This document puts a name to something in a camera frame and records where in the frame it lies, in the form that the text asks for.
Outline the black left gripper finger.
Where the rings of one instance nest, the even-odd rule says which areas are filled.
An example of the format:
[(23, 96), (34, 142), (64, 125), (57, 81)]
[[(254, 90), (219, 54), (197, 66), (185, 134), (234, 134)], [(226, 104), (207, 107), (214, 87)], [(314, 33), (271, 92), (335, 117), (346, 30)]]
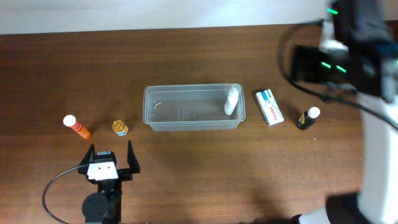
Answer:
[(138, 174), (141, 172), (141, 167), (137, 161), (137, 157), (134, 153), (132, 142), (129, 139), (127, 143), (127, 163), (132, 174)]
[(95, 146), (94, 144), (90, 144), (87, 153), (79, 163), (80, 166), (85, 166), (87, 164), (90, 164), (91, 162), (94, 161), (95, 158)]

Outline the white spray bottle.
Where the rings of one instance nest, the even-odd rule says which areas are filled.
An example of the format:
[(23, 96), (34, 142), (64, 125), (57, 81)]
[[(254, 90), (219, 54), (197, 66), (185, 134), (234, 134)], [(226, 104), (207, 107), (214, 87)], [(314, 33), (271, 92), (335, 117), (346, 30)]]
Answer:
[(235, 87), (232, 87), (229, 90), (228, 97), (224, 104), (224, 112), (226, 115), (232, 115), (237, 103), (239, 100), (239, 90)]

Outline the dark bottle white cap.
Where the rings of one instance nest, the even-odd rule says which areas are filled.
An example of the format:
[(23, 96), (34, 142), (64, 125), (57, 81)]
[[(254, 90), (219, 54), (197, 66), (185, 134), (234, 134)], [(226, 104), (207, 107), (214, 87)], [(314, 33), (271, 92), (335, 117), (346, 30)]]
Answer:
[(315, 120), (320, 116), (320, 113), (320, 108), (315, 106), (302, 113), (298, 120), (298, 128), (303, 131), (307, 130), (314, 124)]

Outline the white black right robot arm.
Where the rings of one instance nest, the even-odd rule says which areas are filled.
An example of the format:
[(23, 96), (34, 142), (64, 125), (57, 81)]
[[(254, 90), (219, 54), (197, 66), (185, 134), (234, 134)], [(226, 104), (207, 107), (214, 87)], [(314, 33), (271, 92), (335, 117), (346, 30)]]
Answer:
[(356, 101), (316, 93), (324, 102), (360, 110), (364, 172), (360, 191), (327, 198), (324, 207), (298, 215), (295, 223), (397, 222), (397, 42), (377, 1), (332, 1), (318, 47), (298, 46), (284, 78), (348, 88)]

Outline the white blue medicine box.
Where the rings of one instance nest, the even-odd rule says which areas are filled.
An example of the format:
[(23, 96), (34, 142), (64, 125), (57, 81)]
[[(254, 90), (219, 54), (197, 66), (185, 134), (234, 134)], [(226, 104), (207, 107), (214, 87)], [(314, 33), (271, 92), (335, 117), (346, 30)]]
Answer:
[(271, 89), (257, 92), (256, 99), (264, 115), (265, 121), (269, 126), (284, 122), (284, 117), (276, 103)]

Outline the clear plastic container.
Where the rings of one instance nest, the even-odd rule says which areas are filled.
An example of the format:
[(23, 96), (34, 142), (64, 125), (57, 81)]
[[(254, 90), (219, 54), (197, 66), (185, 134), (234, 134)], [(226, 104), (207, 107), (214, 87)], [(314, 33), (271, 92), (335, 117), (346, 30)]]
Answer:
[[(231, 115), (224, 104), (231, 88), (239, 91)], [(235, 129), (246, 118), (243, 87), (238, 83), (157, 85), (144, 90), (143, 122), (154, 131)]]

